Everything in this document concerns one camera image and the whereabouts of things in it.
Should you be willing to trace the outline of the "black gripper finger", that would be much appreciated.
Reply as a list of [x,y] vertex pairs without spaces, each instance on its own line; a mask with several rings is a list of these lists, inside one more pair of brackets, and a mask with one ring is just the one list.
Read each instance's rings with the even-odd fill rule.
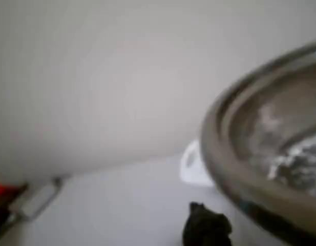
[[189,203],[189,215],[182,230],[183,245],[232,245],[230,220],[203,203]]

